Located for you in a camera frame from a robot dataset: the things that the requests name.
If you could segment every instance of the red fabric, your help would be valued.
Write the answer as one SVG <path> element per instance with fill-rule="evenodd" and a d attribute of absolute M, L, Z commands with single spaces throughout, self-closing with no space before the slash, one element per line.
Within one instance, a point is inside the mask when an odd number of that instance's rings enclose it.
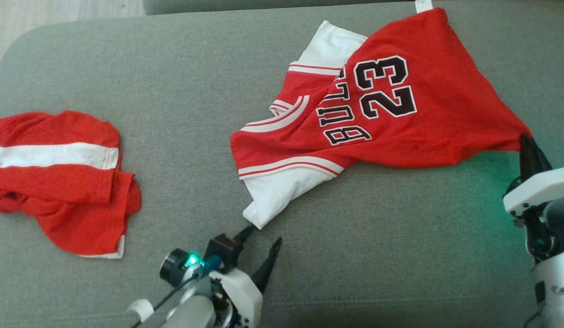
<path fill-rule="evenodd" d="M 357 64 L 393 56 L 400 56 L 407 65 L 407 77 L 402 83 L 391 82 L 396 70 L 387 67 L 385 77 L 374 78 L 373 71 L 366 73 L 373 84 L 371 89 L 359 87 Z M 285 127 L 234 133 L 231 148 L 237 168 L 272 164 L 295 156 L 323 158 L 343 168 L 360 160 L 398 168 L 451 165 L 488 149 L 518 151 L 519 136 L 530 134 L 478 72 L 440 8 L 395 21 L 375 32 L 349 58 L 343 72 L 342 78 L 289 71 L 277 99 L 295 104 L 299 96 L 308 95 L 307 107 Z M 345 82 L 348 100 L 324 99 L 341 93 L 338 84 Z M 371 108 L 378 116 L 364 115 L 362 97 L 382 91 L 399 105 L 401 100 L 394 99 L 393 92 L 402 87 L 411 88 L 415 113 L 395 117 L 372 102 Z M 338 106 L 349 106 L 354 118 L 322 126 L 318 109 Z M 291 112 L 278 118 L 286 118 Z M 267 127 L 271 123 L 250 123 L 245 128 L 261 124 Z M 361 127 L 371 139 L 332 145 L 324 135 L 326 130 L 349 126 Z"/>
<path fill-rule="evenodd" d="M 83 113 L 31 112 L 0 119 L 0 147 L 87 143 L 119 148 L 109 122 Z M 0 212 L 34 216 L 58 247 L 78 255 L 116 252 L 128 216 L 140 209 L 133 174 L 83 164 L 0 168 Z"/>

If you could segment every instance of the clothing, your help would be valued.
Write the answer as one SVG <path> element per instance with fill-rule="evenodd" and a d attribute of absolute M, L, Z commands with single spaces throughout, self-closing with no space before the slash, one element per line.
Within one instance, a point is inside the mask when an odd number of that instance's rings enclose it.
<path fill-rule="evenodd" d="M 488 149 L 518 151 L 519 136 L 530 134 L 478 72 L 443 9 L 386 25 L 351 56 L 333 57 L 335 44 L 325 41 L 332 34 L 319 29 L 309 45 L 319 59 L 290 65 L 273 103 L 279 116 L 231 137 L 253 197 L 244 217 L 258 228 L 360 160 L 452 165 Z"/>
<path fill-rule="evenodd" d="M 120 171 L 119 145 L 109 122 L 87 114 L 1 118 L 0 212 L 34 216 L 66 251 L 121 258 L 140 189 L 134 174 Z"/>

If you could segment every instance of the white cable clip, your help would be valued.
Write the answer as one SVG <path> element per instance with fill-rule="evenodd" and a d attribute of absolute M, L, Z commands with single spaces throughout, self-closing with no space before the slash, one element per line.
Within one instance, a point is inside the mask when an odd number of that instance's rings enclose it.
<path fill-rule="evenodd" d="M 417 13 L 425 12 L 430 9 L 434 9 L 432 0 L 415 0 L 415 11 Z"/>
<path fill-rule="evenodd" d="M 127 312 L 134 311 L 140 316 L 140 322 L 144 322 L 146 319 L 150 318 L 154 313 L 153 305 L 148 301 L 148 299 L 137 299 L 126 309 Z"/>

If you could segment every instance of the gray cushion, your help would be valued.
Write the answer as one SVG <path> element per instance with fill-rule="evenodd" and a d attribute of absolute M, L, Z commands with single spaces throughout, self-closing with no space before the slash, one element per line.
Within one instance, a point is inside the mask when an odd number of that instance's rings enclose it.
<path fill-rule="evenodd" d="M 564 2 L 436 4 L 564 166 Z M 246 226 L 251 198 L 228 137 L 270 116 L 288 63 L 318 25 L 371 35 L 413 14 L 411 3 L 187 13 L 66 23 L 18 39 L 0 65 L 0 117 L 70 108 L 111 121 L 143 207 L 116 261 L 60 251 L 32 218 L 0 214 L 0 327 L 130 326 L 128 304 L 170 290 L 159 279 L 166 253 L 203 251 L 210 237 Z M 517 174 L 518 154 L 501 152 L 446 168 L 357 164 L 299 197 L 241 256 L 251 272 L 284 237 L 262 326 L 519 326 L 536 306 L 523 230 L 501 202 Z"/>
<path fill-rule="evenodd" d="M 143 0 L 143 4 L 144 12 L 147 15 L 160 15 L 180 12 L 372 4 L 390 1 L 410 0 Z"/>

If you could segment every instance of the wooden floor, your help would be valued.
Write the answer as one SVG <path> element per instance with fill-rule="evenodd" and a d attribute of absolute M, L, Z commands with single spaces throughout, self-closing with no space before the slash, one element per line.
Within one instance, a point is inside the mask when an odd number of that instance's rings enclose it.
<path fill-rule="evenodd" d="M 0 60 L 17 37 L 42 25 L 144 16 L 142 0 L 0 0 Z"/>

